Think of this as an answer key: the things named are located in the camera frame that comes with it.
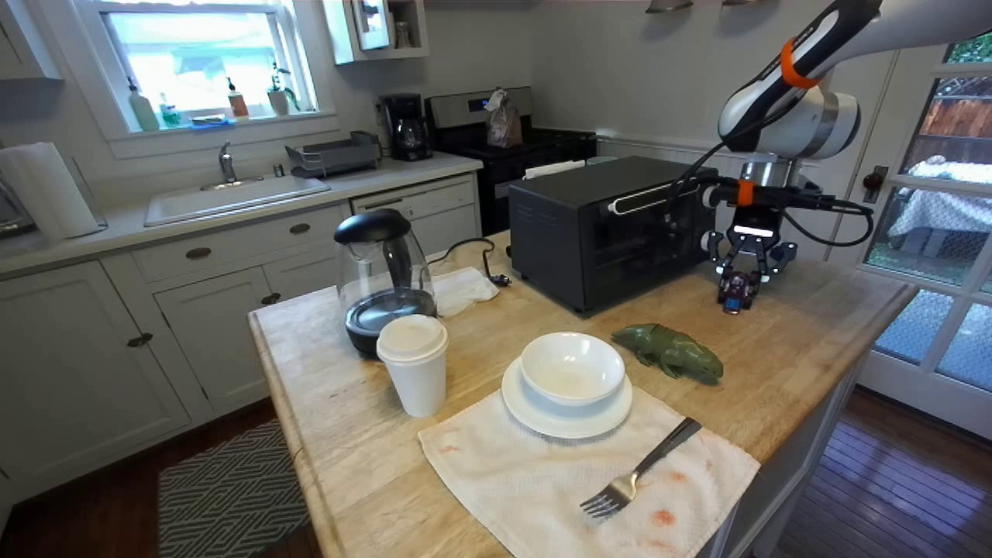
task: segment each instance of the kitchen sink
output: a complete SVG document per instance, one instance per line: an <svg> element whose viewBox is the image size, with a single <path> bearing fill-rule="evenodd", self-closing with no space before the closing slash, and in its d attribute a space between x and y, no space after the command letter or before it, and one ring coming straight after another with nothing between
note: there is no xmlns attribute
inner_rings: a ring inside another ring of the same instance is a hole
<svg viewBox="0 0 992 558"><path fill-rule="evenodd" d="M146 225L230 215L254 205L273 205L285 198L325 193L325 188L328 183L323 180L270 175L270 180L237 180L237 183L217 183L204 188L167 193L150 202Z"/></svg>

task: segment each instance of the kettle base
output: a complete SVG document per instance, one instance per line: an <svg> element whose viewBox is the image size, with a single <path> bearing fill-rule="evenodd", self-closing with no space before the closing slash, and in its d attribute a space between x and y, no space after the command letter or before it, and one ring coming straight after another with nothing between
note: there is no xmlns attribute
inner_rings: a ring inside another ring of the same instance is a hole
<svg viewBox="0 0 992 558"><path fill-rule="evenodd" d="M438 304L434 304L430 291L418 291L418 288L374 291L348 311L343 327L348 327L351 345L366 358L377 358L374 357L377 330L387 321L393 321L397 316L411 316L411 314L438 316Z"/></svg>

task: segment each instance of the dish rack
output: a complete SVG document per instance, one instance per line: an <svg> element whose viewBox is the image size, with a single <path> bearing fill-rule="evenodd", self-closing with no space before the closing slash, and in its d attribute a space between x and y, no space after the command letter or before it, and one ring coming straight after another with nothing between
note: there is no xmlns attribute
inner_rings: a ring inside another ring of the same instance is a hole
<svg viewBox="0 0 992 558"><path fill-rule="evenodd" d="M373 134L352 130L338 142L285 147L295 175L338 175L366 167L377 167L382 147Z"/></svg>

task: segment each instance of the drawer handle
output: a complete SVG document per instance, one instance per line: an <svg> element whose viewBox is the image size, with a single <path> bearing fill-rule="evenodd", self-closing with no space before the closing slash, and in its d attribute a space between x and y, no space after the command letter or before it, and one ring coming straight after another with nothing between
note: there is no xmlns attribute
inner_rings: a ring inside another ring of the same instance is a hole
<svg viewBox="0 0 992 558"><path fill-rule="evenodd" d="M260 304L263 304L263 306L270 306L270 304L277 304L277 302L282 302L282 295L279 295L279 291L273 291L273 295L260 298Z"/></svg>
<svg viewBox="0 0 992 558"><path fill-rule="evenodd" d="M215 252L211 247L188 247L186 252L186 259L204 259L204 257L211 257Z"/></svg>
<svg viewBox="0 0 992 558"><path fill-rule="evenodd" d="M311 233L311 222L295 222L289 225L292 235L306 235Z"/></svg>
<svg viewBox="0 0 992 558"><path fill-rule="evenodd" d="M153 336L150 336L150 330L143 330L143 336L136 336L136 339L128 341L128 347L146 347L146 345L153 345Z"/></svg>

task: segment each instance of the white cup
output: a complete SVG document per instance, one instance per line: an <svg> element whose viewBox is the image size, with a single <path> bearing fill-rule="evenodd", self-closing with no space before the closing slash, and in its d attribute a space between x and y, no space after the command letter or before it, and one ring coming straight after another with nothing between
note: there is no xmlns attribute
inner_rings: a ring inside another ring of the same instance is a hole
<svg viewBox="0 0 992 558"><path fill-rule="evenodd" d="M429 417L445 398L445 327L434 316L401 316L377 330L374 352L405 414Z"/></svg>

